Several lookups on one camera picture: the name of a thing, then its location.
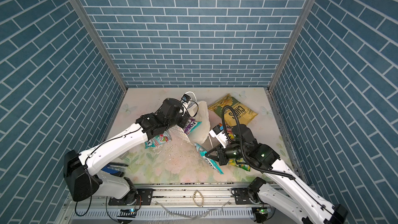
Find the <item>purple snack packet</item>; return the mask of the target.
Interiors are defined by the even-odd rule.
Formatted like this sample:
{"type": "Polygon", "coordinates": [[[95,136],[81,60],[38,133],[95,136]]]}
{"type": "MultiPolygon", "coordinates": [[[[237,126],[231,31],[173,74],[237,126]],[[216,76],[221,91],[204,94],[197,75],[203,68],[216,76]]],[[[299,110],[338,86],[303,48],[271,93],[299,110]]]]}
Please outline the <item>purple snack packet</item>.
{"type": "Polygon", "coordinates": [[[192,131],[194,131],[197,127],[201,125],[201,121],[197,121],[193,118],[190,118],[187,122],[187,125],[183,128],[183,131],[186,135],[189,135],[192,131]]]}

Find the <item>teal snack packet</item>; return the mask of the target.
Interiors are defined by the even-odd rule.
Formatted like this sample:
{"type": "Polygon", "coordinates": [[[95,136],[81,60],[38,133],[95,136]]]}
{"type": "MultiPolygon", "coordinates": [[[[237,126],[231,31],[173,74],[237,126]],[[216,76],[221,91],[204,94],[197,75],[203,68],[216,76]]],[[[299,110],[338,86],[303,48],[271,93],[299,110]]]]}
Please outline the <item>teal snack packet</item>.
{"type": "Polygon", "coordinates": [[[195,143],[195,148],[199,155],[205,160],[205,162],[215,171],[217,171],[219,174],[223,175],[222,169],[217,165],[216,161],[207,158],[205,155],[207,154],[207,150],[202,147],[200,144],[195,143]]]}

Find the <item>green Fox's lemon candy bag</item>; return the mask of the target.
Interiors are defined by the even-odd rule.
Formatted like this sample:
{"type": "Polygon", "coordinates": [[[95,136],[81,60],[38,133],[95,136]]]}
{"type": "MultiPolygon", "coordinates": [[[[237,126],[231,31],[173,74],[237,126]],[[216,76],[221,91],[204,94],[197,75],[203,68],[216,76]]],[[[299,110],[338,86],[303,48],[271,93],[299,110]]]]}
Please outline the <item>green Fox's lemon candy bag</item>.
{"type": "Polygon", "coordinates": [[[228,161],[228,165],[238,167],[240,169],[243,169],[247,172],[250,172],[251,168],[250,166],[244,161],[243,158],[241,159],[230,159],[228,161]]]}

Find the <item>white printed paper bag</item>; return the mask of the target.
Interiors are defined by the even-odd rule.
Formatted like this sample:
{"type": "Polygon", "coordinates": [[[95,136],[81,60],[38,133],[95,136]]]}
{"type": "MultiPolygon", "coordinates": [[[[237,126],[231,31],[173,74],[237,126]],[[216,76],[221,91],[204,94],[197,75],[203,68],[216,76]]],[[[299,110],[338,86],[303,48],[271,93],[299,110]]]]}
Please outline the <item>white printed paper bag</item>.
{"type": "Polygon", "coordinates": [[[184,106],[187,107],[188,121],[181,128],[175,126],[169,130],[171,138],[177,141],[186,141],[191,144],[203,145],[208,139],[210,132],[210,121],[206,101],[197,101],[192,91],[186,92],[183,98],[184,106]]]}

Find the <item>green Fox's mint candy bag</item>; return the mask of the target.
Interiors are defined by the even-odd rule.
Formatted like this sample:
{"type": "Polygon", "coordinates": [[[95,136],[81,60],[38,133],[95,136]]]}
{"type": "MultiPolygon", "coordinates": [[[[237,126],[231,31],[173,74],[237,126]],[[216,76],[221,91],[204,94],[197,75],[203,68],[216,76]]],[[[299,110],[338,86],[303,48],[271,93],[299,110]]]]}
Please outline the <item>green Fox's mint candy bag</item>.
{"type": "Polygon", "coordinates": [[[154,138],[150,139],[145,143],[145,148],[156,148],[158,146],[161,146],[163,144],[166,144],[167,142],[170,142],[172,140],[171,135],[169,134],[168,131],[165,131],[163,134],[157,135],[154,138]]]}

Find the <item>yellow chips bag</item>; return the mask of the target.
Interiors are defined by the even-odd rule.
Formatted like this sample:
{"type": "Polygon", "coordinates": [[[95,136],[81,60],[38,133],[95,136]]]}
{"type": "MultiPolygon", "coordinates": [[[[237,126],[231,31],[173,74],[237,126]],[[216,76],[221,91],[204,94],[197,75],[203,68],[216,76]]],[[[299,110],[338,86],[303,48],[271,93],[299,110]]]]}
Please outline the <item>yellow chips bag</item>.
{"type": "Polygon", "coordinates": [[[249,124],[255,117],[258,115],[252,109],[238,101],[235,97],[230,94],[225,95],[223,98],[219,99],[217,102],[208,107],[209,110],[216,113],[219,117],[222,116],[222,109],[225,106],[231,106],[237,117],[240,124],[249,124]]]}

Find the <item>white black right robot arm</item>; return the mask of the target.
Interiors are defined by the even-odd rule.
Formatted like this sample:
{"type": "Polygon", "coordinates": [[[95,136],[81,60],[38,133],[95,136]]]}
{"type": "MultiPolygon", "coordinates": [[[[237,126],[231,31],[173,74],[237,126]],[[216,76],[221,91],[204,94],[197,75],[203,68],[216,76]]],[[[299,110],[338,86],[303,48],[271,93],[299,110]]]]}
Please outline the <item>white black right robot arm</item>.
{"type": "Polygon", "coordinates": [[[216,167],[227,165],[232,159],[243,159],[252,170],[264,173],[281,189],[277,190],[264,179],[256,177],[246,188],[234,188],[232,194],[237,205],[268,204],[297,224],[343,224],[348,216],[341,204],[332,204],[301,180],[271,147],[258,143],[252,131],[244,124],[232,128],[234,139],[221,125],[209,135],[219,145],[205,157],[216,167]]]}

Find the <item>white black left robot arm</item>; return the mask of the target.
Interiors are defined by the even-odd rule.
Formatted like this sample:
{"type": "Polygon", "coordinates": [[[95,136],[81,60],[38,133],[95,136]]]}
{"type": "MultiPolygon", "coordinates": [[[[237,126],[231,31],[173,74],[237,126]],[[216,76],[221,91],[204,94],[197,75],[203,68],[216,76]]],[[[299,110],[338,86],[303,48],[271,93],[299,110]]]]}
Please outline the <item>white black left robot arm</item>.
{"type": "Polygon", "coordinates": [[[81,152],[67,152],[64,155],[63,177],[73,201],[109,197],[121,201],[123,205],[136,203],[138,193],[132,181],[104,172],[103,168],[135,146],[174,126],[183,128],[191,117],[188,112],[190,101],[186,94],[180,100],[166,98],[156,112],[140,116],[116,136],[81,152]]]}

